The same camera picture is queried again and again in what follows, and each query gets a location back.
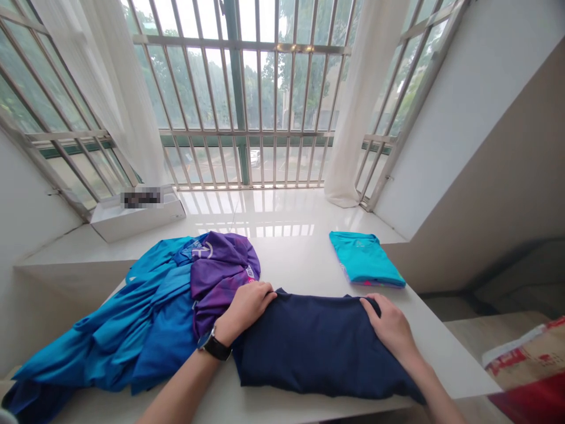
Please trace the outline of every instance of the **hand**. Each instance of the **hand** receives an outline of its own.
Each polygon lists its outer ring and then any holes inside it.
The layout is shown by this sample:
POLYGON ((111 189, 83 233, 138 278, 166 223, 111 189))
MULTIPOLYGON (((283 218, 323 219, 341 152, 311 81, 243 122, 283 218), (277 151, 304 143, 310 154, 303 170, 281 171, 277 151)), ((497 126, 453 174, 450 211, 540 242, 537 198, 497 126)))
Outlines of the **hand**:
POLYGON ((371 293, 367 297, 374 299, 381 309, 379 318, 367 299, 360 299, 377 337, 390 353, 404 368, 409 365, 409 362, 420 359, 421 355, 412 337, 410 324, 402 311, 382 294, 371 293))
POLYGON ((224 346, 230 346, 263 315, 276 297, 272 285, 264 281, 252 281, 241 286, 228 310, 216 321, 216 339, 224 346))

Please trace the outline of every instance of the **watch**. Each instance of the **watch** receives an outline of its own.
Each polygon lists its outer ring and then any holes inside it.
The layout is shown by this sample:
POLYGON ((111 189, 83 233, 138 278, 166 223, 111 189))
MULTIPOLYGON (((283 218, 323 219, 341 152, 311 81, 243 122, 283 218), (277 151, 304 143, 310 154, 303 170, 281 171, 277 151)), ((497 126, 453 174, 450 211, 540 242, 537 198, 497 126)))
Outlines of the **watch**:
POLYGON ((211 331, 205 333, 198 341, 198 350, 205 350, 220 361, 226 361, 231 355, 231 347, 226 347, 215 337, 216 325, 211 331))

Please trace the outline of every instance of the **white curtain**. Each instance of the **white curtain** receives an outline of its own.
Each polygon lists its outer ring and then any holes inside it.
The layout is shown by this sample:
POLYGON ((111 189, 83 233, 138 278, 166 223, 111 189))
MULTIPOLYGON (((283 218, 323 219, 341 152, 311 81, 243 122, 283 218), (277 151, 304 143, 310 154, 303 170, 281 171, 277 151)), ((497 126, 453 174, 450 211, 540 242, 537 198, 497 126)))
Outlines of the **white curtain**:
POLYGON ((77 85, 148 186, 166 184, 157 120, 119 0, 33 0, 77 85))
POLYGON ((324 193, 341 207, 359 204, 357 161, 371 113, 400 40, 409 0, 365 0, 335 128, 324 193))

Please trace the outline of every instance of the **purple shirt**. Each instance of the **purple shirt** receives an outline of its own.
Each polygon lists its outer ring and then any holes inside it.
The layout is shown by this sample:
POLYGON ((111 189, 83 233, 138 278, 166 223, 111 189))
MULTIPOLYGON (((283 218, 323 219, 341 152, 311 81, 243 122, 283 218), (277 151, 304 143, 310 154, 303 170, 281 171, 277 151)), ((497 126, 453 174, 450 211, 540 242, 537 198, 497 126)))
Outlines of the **purple shirt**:
POLYGON ((197 339, 210 331, 230 306, 235 291, 261 273, 259 258, 246 237, 208 233, 202 247, 192 250, 190 271, 194 305, 194 334, 197 339))

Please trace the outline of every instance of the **white box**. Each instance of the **white box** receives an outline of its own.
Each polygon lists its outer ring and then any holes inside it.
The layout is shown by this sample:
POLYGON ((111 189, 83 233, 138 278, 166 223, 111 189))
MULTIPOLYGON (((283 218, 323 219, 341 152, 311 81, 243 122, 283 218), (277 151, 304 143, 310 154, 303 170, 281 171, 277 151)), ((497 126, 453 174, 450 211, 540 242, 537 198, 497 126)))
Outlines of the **white box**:
POLYGON ((187 217, 177 192, 171 185, 161 187, 163 203, 148 209, 124 209, 119 194, 96 205, 90 225, 107 243, 161 227, 187 217))

